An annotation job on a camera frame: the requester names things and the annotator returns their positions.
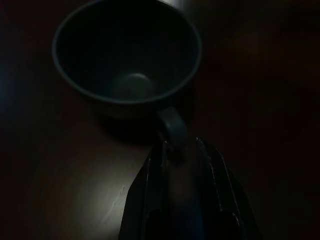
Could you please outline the dark ceramic mug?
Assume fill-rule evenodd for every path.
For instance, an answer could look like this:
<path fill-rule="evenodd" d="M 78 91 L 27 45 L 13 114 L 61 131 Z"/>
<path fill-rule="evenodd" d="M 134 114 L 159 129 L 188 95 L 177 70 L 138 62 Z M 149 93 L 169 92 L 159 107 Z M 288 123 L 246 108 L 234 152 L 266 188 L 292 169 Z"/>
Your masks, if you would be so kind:
<path fill-rule="evenodd" d="M 71 12 L 52 40 L 61 77 L 114 119 L 155 117 L 168 142 L 187 127 L 175 100 L 197 72 L 202 43 L 195 25 L 160 0 L 93 0 Z"/>

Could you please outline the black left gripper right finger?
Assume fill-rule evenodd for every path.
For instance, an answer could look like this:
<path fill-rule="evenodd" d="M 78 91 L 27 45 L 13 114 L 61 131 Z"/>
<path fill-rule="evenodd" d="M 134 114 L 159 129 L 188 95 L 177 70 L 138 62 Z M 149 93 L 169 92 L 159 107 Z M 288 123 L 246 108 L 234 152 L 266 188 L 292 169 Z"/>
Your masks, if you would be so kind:
<path fill-rule="evenodd" d="M 196 138 L 205 240 L 263 240 L 249 199 L 217 150 Z"/>

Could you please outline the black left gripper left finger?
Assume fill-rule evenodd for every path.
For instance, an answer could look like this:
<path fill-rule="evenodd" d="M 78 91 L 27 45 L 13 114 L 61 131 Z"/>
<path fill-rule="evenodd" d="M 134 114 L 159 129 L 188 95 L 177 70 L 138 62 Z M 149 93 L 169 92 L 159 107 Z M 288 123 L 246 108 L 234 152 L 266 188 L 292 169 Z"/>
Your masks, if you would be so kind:
<path fill-rule="evenodd" d="M 125 201 L 119 240 L 165 240 L 165 180 L 162 171 L 167 143 L 154 146 L 133 180 Z"/>

